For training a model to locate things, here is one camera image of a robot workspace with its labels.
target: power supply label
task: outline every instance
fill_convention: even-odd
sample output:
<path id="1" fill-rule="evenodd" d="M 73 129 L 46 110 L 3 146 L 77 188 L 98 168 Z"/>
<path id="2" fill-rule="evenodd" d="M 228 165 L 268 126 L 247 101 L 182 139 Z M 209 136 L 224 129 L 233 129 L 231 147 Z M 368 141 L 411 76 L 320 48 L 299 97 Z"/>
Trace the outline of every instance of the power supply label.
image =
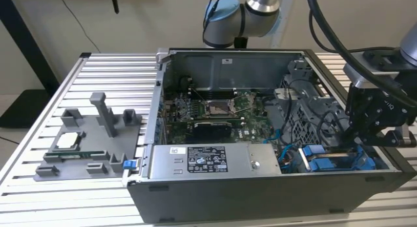
<path id="1" fill-rule="evenodd" d="M 228 172 L 228 158 L 224 146 L 189 147 L 189 172 Z"/>

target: blue cable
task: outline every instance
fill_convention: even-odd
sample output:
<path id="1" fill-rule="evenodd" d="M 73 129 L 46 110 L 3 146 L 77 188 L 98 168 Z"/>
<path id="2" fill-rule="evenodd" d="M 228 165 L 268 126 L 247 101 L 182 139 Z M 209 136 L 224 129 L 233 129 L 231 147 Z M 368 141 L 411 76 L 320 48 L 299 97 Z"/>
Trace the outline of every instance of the blue cable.
<path id="1" fill-rule="evenodd" d="M 268 138 L 264 140 L 264 144 L 268 144 L 268 141 L 277 140 L 281 137 L 281 131 L 280 129 L 276 130 L 276 136 L 273 138 Z"/>
<path id="2" fill-rule="evenodd" d="M 285 147 L 285 150 L 283 151 L 283 154 L 281 154 L 281 156 L 280 156 L 280 158 L 279 158 L 279 162 L 283 161 L 283 159 L 285 158 L 285 155 L 287 155 L 287 153 L 288 153 L 288 149 L 291 149 L 292 147 L 293 147 L 293 144 L 291 144 L 291 145 L 288 145 L 288 146 Z"/>

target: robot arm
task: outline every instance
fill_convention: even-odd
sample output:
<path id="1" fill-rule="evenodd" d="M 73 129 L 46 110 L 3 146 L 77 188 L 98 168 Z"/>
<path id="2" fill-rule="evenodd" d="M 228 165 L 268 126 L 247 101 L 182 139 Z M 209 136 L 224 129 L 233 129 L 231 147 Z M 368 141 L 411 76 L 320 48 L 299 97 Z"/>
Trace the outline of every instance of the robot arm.
<path id="1" fill-rule="evenodd" d="M 406 94 L 417 100 L 417 23 L 403 39 L 400 48 L 353 55 L 387 84 L 402 87 Z M 349 64 L 344 70 L 352 84 L 347 104 L 351 127 L 343 140 L 348 142 L 360 138 L 367 145 L 416 147 L 416 138 L 410 131 L 410 125 L 416 121 L 416 108 L 378 88 Z M 395 127 L 395 130 L 379 136 L 387 127 Z"/>
<path id="2" fill-rule="evenodd" d="M 204 42 L 228 48 L 237 37 L 263 37 L 279 24 L 280 0 L 220 0 L 209 6 Z"/>

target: blue latch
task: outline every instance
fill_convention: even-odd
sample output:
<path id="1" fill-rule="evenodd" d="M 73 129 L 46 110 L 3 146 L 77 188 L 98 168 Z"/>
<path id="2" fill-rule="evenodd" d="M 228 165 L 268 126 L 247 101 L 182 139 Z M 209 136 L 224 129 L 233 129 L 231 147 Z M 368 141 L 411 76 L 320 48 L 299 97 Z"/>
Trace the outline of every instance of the blue latch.
<path id="1" fill-rule="evenodd" d="M 124 162 L 124 169 L 129 169 L 129 170 L 137 169 L 137 160 L 126 160 Z"/>

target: cable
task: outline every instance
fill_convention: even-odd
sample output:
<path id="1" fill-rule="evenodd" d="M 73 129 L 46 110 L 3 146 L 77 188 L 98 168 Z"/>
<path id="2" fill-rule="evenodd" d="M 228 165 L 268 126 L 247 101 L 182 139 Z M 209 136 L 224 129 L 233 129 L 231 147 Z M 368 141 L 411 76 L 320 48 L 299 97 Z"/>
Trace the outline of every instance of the cable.
<path id="1" fill-rule="evenodd" d="M 343 128 L 343 126 L 341 126 L 341 123 L 340 123 L 340 120 L 339 120 L 339 117 L 337 117 L 336 113 L 335 113 L 333 111 L 331 111 L 331 110 L 327 111 L 325 114 L 323 115 L 321 119 L 320 119 L 320 122 L 319 122 L 319 125 L 317 125 L 317 130 L 316 130 L 317 137 L 319 137 L 319 143 L 320 143 L 320 144 L 323 143 L 323 137 L 321 137 L 321 133 L 320 133 L 320 132 L 321 132 L 321 127 L 323 127 L 323 125 L 324 125 L 324 123 L 325 123 L 327 116 L 328 116 L 329 114 L 332 114 L 332 116 L 333 116 L 333 118 L 335 118 L 335 120 L 336 120 L 336 122 L 337 122 L 340 131 L 341 131 L 341 132 L 345 131 L 344 128 Z"/>
<path id="2" fill-rule="evenodd" d="M 284 149 L 284 151 L 283 151 L 283 153 L 281 153 L 281 156 L 280 156 L 280 158 L 279 158 L 279 162 L 283 161 L 283 159 L 285 158 L 285 155 L 287 155 L 287 153 L 288 153 L 288 149 L 291 149 L 292 147 L 293 147 L 293 144 L 287 145 L 287 147 L 285 147 L 285 149 Z"/>
<path id="3" fill-rule="evenodd" d="M 94 43 L 94 41 L 93 41 L 92 38 L 89 37 L 88 32 L 86 32 L 86 29 L 85 29 L 83 25 L 81 24 L 79 19 L 78 19 L 78 17 L 75 16 L 73 10 L 70 9 L 70 7 L 69 7 L 69 5 L 67 5 L 67 3 L 66 3 L 66 0 L 62 0 L 62 1 L 63 1 L 63 3 L 65 3 L 65 6 L 66 6 L 66 8 L 69 9 L 70 13 L 73 14 L 74 18 L 77 19 L 78 24 L 79 24 L 79 26 L 81 26 L 81 28 L 82 28 L 82 30 L 83 30 L 83 32 L 85 32 L 85 35 L 86 35 L 88 39 L 92 41 L 93 45 L 94 45 L 96 48 L 98 49 L 98 52 L 102 53 L 102 51 L 101 51 L 101 49 L 98 48 L 97 44 Z"/>
<path id="4" fill-rule="evenodd" d="M 273 140 L 277 140 L 281 136 L 281 131 L 280 129 L 276 130 L 276 136 L 273 138 L 268 138 L 264 140 L 264 144 L 268 144 L 268 141 L 273 141 Z"/>
<path id="5" fill-rule="evenodd" d="M 214 5 L 213 5 L 213 7 L 212 7 L 212 9 L 210 9 L 209 15 L 206 16 L 208 12 L 206 12 L 206 14 L 205 14 L 205 25 L 204 25 L 204 36 L 202 36 L 202 37 L 204 37 L 204 42 L 205 42 L 205 33 L 206 33 L 206 29 L 208 29 L 208 26 L 209 26 L 209 24 L 210 24 L 210 19 L 212 19 L 213 15 L 214 15 L 214 12 L 216 12 L 216 9 L 217 9 L 217 5 L 218 5 L 220 1 L 221 1 L 221 0 L 217 0 L 217 1 L 216 1 Z"/>
<path id="6" fill-rule="evenodd" d="M 313 26 L 313 12 L 312 12 L 312 10 L 309 12 L 309 28 L 311 28 L 311 33 L 312 33 L 313 39 L 315 39 L 317 45 L 320 46 L 320 48 L 323 48 L 329 53 L 337 53 L 336 50 L 328 48 L 321 43 L 321 41 L 320 41 L 320 39 L 317 37 L 316 31 L 315 31 L 315 26 Z M 368 47 L 368 48 L 353 49 L 353 50 L 349 50 L 349 52 L 355 53 L 355 52 L 364 52 L 364 51 L 368 51 L 368 50 L 394 50 L 394 49 L 395 49 L 394 47 L 378 46 L 378 47 Z"/>
<path id="7" fill-rule="evenodd" d="M 208 8 L 206 8 L 206 12 L 205 12 L 204 28 L 205 28 L 205 26 L 206 26 L 206 18 L 208 18 L 208 12 L 209 12 L 209 7 L 210 7 L 210 4 L 212 4 L 212 1 L 213 1 L 213 0 L 209 1 L 209 5 L 208 5 Z"/>
<path id="8" fill-rule="evenodd" d="M 283 139 L 283 136 L 285 134 L 285 128 L 287 128 L 287 124 L 288 124 L 288 121 L 289 121 L 289 115 L 291 115 L 291 111 L 292 111 L 292 107 L 293 107 L 293 98 L 292 98 L 292 93 L 291 93 L 291 87 L 292 87 L 292 84 L 296 82 L 296 81 L 304 81 L 304 82 L 309 82 L 309 80 L 307 79 L 295 79 L 287 86 L 287 89 L 288 89 L 288 98 L 289 98 L 289 102 L 288 102 L 288 109 L 287 109 L 287 118 L 285 118 L 285 123 L 283 124 L 281 126 L 281 136 L 280 136 L 280 141 L 284 143 L 284 145 L 289 145 L 292 144 L 293 142 L 288 143 L 284 139 Z"/>
<path id="9" fill-rule="evenodd" d="M 21 144 L 19 142 L 17 142 L 17 141 L 14 141 L 14 140 L 10 140 L 10 139 L 7 139 L 7 138 L 5 138 L 5 137 L 2 137 L 2 136 L 0 136 L 0 139 L 9 141 L 9 142 L 11 142 L 11 143 L 15 143 L 15 144 L 18 144 L 18 145 Z"/>
<path id="10" fill-rule="evenodd" d="M 317 0 L 308 0 L 309 7 L 313 13 L 313 16 L 316 18 L 317 24 L 340 55 L 347 60 L 348 64 L 352 66 L 352 68 L 359 72 L 359 74 L 370 80 L 371 83 L 374 83 L 383 91 L 387 92 L 388 95 L 391 95 L 396 100 L 399 100 L 403 104 L 406 104 L 410 107 L 416 108 L 417 102 L 411 99 L 403 89 L 391 86 L 388 83 L 383 81 L 380 77 L 372 74 L 372 72 L 364 67 L 364 65 L 357 61 L 357 59 L 352 56 L 349 50 L 341 43 L 337 35 L 335 34 L 335 31 L 324 17 L 324 14 L 321 12 Z"/>

